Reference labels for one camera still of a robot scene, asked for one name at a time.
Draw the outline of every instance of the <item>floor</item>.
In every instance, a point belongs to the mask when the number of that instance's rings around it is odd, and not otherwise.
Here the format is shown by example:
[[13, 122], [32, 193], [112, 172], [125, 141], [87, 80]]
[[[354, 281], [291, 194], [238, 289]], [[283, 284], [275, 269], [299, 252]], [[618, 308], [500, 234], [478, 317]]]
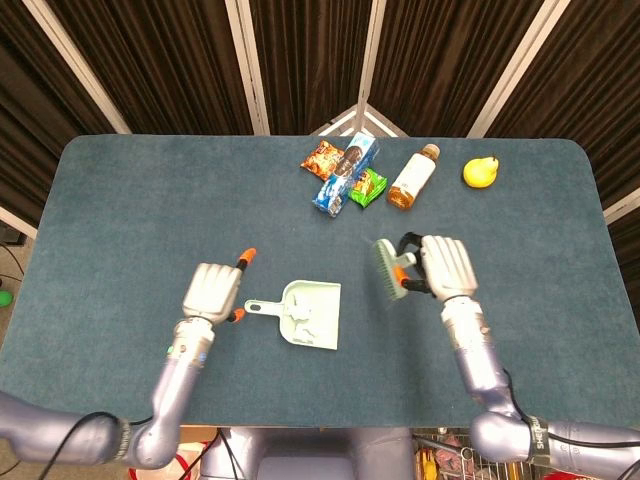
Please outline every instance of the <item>floor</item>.
[[[22, 268], [26, 270], [31, 258], [31, 251], [33, 249], [34, 242], [30, 239], [27, 243], [21, 247], [9, 247], [13, 254], [16, 256]], [[21, 278], [22, 274], [16, 266], [11, 256], [0, 248], [0, 273], [5, 275], [11, 275]], [[11, 292], [14, 297], [17, 297], [20, 293], [20, 282], [11, 280], [5, 277], [2, 278], [2, 290]], [[4, 341], [4, 336], [7, 332], [7, 327], [11, 320], [11, 314], [13, 313], [14, 302], [8, 307], [0, 307], [0, 345]], [[5, 440], [0, 440], [0, 473], [11, 467], [16, 462], [16, 458], [9, 447], [9, 444]], [[23, 479], [35, 479], [38, 478], [42, 471], [43, 465], [40, 464], [26, 464], [21, 463], [11, 473], [2, 477], [2, 480], [23, 480]], [[72, 467], [64, 465], [56, 465], [51, 469], [47, 475], [48, 480], [124, 480], [129, 478], [127, 469], [117, 465], [108, 464], [100, 465], [97, 467]]]

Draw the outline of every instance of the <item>bottle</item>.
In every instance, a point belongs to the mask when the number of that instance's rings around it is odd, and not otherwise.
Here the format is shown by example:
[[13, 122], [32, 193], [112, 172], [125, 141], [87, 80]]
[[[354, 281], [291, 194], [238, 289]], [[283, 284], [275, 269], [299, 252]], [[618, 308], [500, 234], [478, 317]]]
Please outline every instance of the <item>bottle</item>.
[[410, 209], [435, 170], [439, 155], [440, 149], [432, 143], [414, 153], [389, 189], [389, 203], [402, 210]]

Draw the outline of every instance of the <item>table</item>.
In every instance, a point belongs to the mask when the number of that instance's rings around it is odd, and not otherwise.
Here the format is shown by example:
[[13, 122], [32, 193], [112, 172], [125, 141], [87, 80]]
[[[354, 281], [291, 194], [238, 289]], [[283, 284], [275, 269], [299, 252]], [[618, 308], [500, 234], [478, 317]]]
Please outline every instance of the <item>table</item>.
[[[389, 304], [372, 261], [376, 239], [413, 230], [467, 245], [525, 411], [639, 422], [640, 338], [577, 144], [380, 139], [374, 167], [390, 182], [413, 152], [439, 145], [429, 184], [408, 212], [379, 199], [331, 219], [311, 204], [321, 181], [298, 168], [318, 141], [71, 142], [0, 353], [0, 389], [51, 408], [146, 417], [196, 265], [233, 263], [255, 246], [238, 304], [277, 300], [294, 279], [339, 282], [338, 350], [287, 343], [275, 318], [223, 325], [185, 423], [468, 425], [479, 407], [458, 376], [441, 305], [420, 294]], [[496, 183], [463, 185], [464, 163], [490, 154], [501, 160]]]

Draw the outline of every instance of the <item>brown curtain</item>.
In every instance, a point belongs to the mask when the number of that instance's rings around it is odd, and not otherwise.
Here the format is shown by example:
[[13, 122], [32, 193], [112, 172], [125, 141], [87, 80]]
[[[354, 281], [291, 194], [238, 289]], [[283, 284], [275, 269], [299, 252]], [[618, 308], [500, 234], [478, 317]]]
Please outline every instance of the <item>brown curtain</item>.
[[639, 111], [640, 2], [571, 2], [488, 136], [575, 140], [607, 208], [640, 187]]
[[0, 205], [37, 226], [64, 146], [113, 129], [22, 2], [0, 18]]
[[640, 208], [609, 225], [609, 233], [640, 330]]
[[223, 1], [49, 4], [133, 133], [253, 133]]
[[467, 135], [541, 4], [387, 2], [369, 103], [409, 135]]
[[307, 135], [358, 101], [371, 0], [251, 0], [269, 127]]

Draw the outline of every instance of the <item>light green dustpan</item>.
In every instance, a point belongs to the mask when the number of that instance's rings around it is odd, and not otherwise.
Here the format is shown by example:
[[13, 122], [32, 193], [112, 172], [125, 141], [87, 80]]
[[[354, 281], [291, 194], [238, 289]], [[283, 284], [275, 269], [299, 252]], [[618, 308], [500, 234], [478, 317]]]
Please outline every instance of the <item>light green dustpan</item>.
[[244, 309], [280, 317], [280, 334], [290, 343], [338, 349], [339, 283], [295, 280], [285, 287], [280, 303], [247, 300]]

